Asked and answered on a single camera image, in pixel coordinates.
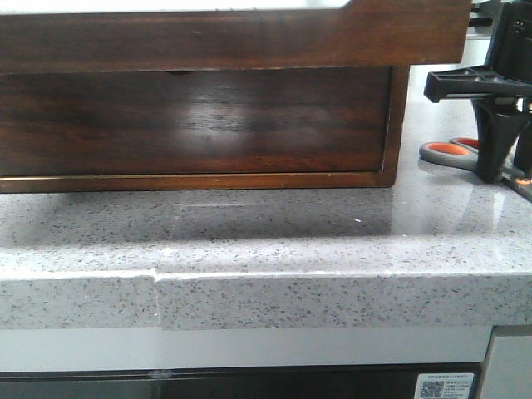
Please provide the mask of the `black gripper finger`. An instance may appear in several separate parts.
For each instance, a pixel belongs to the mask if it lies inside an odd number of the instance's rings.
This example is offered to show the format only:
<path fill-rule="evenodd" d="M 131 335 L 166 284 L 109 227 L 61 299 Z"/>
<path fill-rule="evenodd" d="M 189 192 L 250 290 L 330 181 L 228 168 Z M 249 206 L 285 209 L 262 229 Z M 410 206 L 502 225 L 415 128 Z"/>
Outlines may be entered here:
<path fill-rule="evenodd" d="M 523 173 L 531 172 L 531 110 L 526 108 L 519 113 L 515 127 L 517 146 L 515 149 L 514 166 Z"/>
<path fill-rule="evenodd" d="M 515 98 L 480 98 L 471 101 L 477 125 L 479 152 L 476 174 L 495 183 L 510 149 L 525 128 L 525 114 Z"/>

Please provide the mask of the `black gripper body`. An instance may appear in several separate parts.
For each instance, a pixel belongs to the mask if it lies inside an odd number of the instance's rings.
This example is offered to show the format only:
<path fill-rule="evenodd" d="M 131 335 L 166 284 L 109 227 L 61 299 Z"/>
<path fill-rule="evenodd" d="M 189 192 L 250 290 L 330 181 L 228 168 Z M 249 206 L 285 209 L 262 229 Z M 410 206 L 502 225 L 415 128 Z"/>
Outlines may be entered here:
<path fill-rule="evenodd" d="M 424 96 L 444 99 L 500 97 L 531 102 L 531 2 L 512 1 L 500 9 L 485 62 L 430 72 Z"/>

